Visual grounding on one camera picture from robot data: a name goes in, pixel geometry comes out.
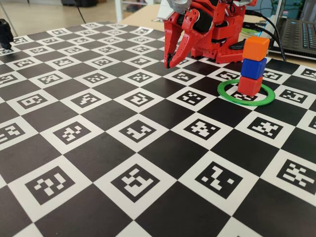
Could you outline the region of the red gripper body black motor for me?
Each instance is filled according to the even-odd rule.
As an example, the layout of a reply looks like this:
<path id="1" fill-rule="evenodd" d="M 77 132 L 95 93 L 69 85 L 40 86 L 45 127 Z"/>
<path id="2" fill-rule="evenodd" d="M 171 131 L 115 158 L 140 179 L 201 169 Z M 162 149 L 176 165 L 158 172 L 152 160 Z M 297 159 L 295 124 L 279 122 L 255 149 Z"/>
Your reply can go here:
<path id="1" fill-rule="evenodd" d="M 185 13 L 196 9 L 198 17 L 193 25 L 193 29 L 199 33 L 207 33 L 212 26 L 214 11 L 217 5 L 217 0 L 173 0 L 172 9 L 179 14 L 176 24 L 182 26 Z"/>

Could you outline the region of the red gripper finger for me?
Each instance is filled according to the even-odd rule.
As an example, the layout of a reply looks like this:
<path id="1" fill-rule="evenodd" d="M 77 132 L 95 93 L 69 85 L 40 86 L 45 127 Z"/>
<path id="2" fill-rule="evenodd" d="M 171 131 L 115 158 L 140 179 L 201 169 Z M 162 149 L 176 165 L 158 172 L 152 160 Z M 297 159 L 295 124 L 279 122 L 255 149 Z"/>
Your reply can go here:
<path id="1" fill-rule="evenodd" d="M 176 50 L 177 42 L 183 31 L 184 16 L 175 12 L 167 20 L 164 20 L 164 65 L 168 69 L 185 58 L 183 46 L 179 46 Z"/>
<path id="2" fill-rule="evenodd" d="M 192 9 L 185 13 L 185 19 L 182 25 L 182 33 L 180 38 L 177 42 L 176 50 L 179 46 L 183 46 L 183 51 L 185 53 L 185 57 L 189 54 L 191 49 L 201 40 L 204 38 L 209 32 L 207 33 L 199 33 L 193 29 L 193 25 L 198 18 L 198 11 L 196 9 Z"/>

